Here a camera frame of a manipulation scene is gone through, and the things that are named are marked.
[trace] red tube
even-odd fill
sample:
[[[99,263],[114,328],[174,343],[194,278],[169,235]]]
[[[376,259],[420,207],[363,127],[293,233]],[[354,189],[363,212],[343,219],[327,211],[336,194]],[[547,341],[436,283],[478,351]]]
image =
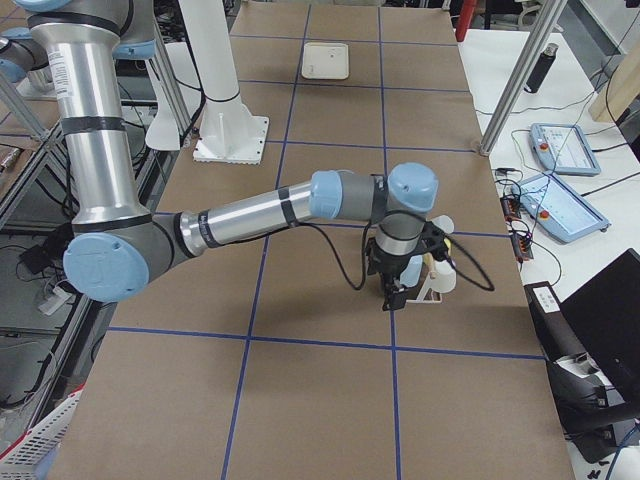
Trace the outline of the red tube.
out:
[[[456,40],[464,42],[464,37],[467,35],[467,30],[471,25],[471,19],[473,18],[473,12],[476,10],[478,0],[464,0],[462,10],[460,11],[460,18],[458,19],[458,25],[456,26]]]

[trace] table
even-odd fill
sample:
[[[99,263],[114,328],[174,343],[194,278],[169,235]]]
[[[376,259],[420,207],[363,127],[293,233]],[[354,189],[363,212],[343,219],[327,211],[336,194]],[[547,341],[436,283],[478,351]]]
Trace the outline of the table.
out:
[[[298,75],[311,39],[348,80]],[[183,151],[160,210],[424,162],[497,292],[385,313],[304,228],[207,252],[118,306],[49,478],[573,478],[447,13],[249,2],[232,44],[262,163]],[[358,271],[362,226],[325,228]]]
[[[524,32],[477,31],[468,32],[465,42],[460,45],[460,54],[464,63],[469,87],[474,97],[474,105],[478,114],[481,129],[490,119],[481,112],[493,112],[504,85],[515,65],[527,34]],[[571,52],[561,34],[552,34],[550,41],[559,45],[556,62],[539,92],[535,95],[523,93],[514,108],[520,112],[529,108],[565,107],[560,110],[528,110],[515,113],[502,132],[496,147],[491,152],[490,160],[493,168],[513,167],[524,172],[525,178],[537,172],[527,166],[540,168],[534,159],[528,133],[514,133],[522,147],[524,159],[520,159],[517,147],[511,138],[514,130],[528,129],[532,123],[577,123],[585,133],[601,131],[613,124],[594,122],[588,112],[589,105],[595,100],[591,96],[593,87],[580,64]],[[596,135],[589,135],[589,143],[593,149],[625,143],[617,128],[611,128]],[[640,170],[638,160],[630,148],[617,148],[608,152],[597,153],[596,158],[602,167],[602,173],[596,177],[562,176],[576,191],[584,193],[611,183]],[[640,251],[640,225],[630,215],[640,209],[640,197],[637,194],[638,178],[632,178],[600,193],[589,196],[587,200],[602,212],[612,223],[606,233],[596,232],[568,245],[561,245],[550,238],[541,228],[534,234],[536,242],[551,250],[562,264],[562,275],[554,286],[560,300],[565,300],[591,277],[607,266],[628,248]],[[532,226],[529,218],[525,221]],[[558,266],[553,258],[541,248],[533,246],[535,259],[525,262],[521,272],[523,284],[540,281],[553,283],[558,278]],[[570,446],[576,478],[588,475],[592,466],[581,461],[579,452]],[[640,468],[640,451],[627,449],[625,462],[616,466],[618,479],[637,477]]]

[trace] black cylindrical object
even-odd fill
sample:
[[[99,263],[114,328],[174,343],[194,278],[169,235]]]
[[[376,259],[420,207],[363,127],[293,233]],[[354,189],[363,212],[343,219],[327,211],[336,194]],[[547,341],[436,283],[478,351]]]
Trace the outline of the black cylindrical object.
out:
[[[550,43],[547,45],[547,48],[544,49],[544,52],[540,54],[540,58],[536,62],[535,67],[533,67],[533,71],[531,75],[529,75],[529,79],[527,83],[524,84],[524,91],[528,93],[536,93],[542,85],[544,78],[549,73],[549,69],[551,65],[556,59],[556,52],[558,51],[558,45],[555,43]]]

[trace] metal pole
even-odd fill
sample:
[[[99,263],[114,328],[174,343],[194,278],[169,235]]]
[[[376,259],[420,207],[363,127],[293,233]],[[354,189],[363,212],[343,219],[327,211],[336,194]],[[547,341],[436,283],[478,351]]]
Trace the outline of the metal pole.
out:
[[[29,131],[31,137],[43,142],[49,131],[42,125],[40,119],[31,111],[29,105],[22,99],[16,87],[0,74],[0,100],[11,110],[18,121]]]
[[[482,137],[479,147],[480,155],[488,156],[493,150],[500,132],[502,132],[518,97],[522,93],[524,83],[531,74],[533,66],[538,60],[540,52],[544,49],[543,47],[566,4],[567,0],[548,0],[542,5],[540,14],[533,26],[533,31],[527,38],[527,43],[522,49],[520,58],[518,58],[507,86],[504,88],[500,101],[487,126],[487,130]]]
[[[167,49],[164,46],[162,34],[160,33],[158,22],[156,22],[155,19],[153,20],[153,26],[156,40],[156,53],[149,62],[160,80],[162,90],[169,103],[169,108],[171,108],[173,117],[178,125],[178,132],[180,132],[180,136],[182,136],[186,133],[191,123],[189,111],[187,110],[187,105],[184,102],[184,97],[182,96],[178,82],[176,82],[176,76],[171,66]]]

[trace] blue and white device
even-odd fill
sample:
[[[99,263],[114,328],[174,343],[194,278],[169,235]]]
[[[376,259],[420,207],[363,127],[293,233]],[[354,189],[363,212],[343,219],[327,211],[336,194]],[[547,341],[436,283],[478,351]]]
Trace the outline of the blue and white device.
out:
[[[577,125],[534,123],[531,141],[540,163],[560,175],[593,177],[600,165],[589,146],[587,137]]]
[[[512,188],[520,204],[538,225],[562,243],[569,243],[597,230],[605,231],[611,222],[573,188],[551,171],[536,175]]]

